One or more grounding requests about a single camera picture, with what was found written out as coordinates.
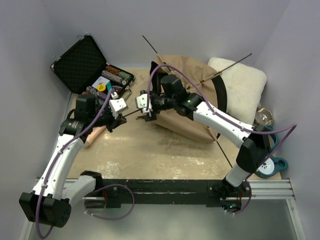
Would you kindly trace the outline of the beige fabric pet tent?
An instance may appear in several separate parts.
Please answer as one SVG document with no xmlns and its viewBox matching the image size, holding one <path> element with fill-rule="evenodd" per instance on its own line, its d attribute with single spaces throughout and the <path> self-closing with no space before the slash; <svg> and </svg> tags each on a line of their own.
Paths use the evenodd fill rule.
<svg viewBox="0 0 320 240">
<path fill-rule="evenodd" d="M 227 92 L 220 73 L 190 56 L 158 55 L 150 67 L 150 90 L 137 100 L 149 104 L 140 119 L 181 134 L 199 143 L 215 142 L 220 133 L 196 121 L 194 114 L 208 100 L 222 112 L 227 110 Z"/>
</svg>

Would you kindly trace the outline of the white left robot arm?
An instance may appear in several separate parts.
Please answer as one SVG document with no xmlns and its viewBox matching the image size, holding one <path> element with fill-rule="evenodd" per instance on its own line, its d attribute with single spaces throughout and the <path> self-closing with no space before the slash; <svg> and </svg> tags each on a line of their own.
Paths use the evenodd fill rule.
<svg viewBox="0 0 320 240">
<path fill-rule="evenodd" d="M 85 195 L 99 196 L 104 190 L 101 174 L 85 171 L 78 180 L 64 187 L 71 166 L 94 128 L 109 132 L 125 124 L 128 108 L 123 98 L 112 94 L 107 103 L 93 94 L 79 95 L 75 107 L 61 123 L 55 150 L 42 176 L 31 192 L 23 192 L 19 204 L 30 222 L 62 228 L 71 210 Z"/>
</svg>

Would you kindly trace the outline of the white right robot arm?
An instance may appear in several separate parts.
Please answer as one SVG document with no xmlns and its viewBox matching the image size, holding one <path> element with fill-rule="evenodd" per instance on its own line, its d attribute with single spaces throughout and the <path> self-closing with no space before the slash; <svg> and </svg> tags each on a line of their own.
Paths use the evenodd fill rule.
<svg viewBox="0 0 320 240">
<path fill-rule="evenodd" d="M 175 75 L 163 77 L 160 84 L 163 93 L 142 90 L 135 99 L 144 120 L 154 121 L 161 111 L 173 109 L 180 116 L 212 128 L 231 141 L 239 149 L 236 163 L 212 190 L 223 199 L 235 196 L 271 152 L 267 129 L 238 121 L 206 101 L 201 93 L 187 92 Z"/>
</svg>

